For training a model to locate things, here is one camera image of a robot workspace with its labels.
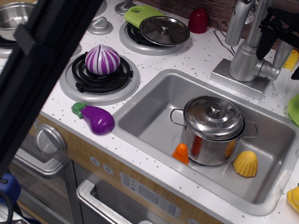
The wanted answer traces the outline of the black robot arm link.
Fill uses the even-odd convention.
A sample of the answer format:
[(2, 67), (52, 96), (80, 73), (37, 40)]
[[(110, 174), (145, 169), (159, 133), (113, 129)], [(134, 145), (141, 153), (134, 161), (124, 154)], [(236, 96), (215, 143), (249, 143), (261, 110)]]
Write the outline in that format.
[(38, 0), (0, 74), (0, 178), (103, 0)]

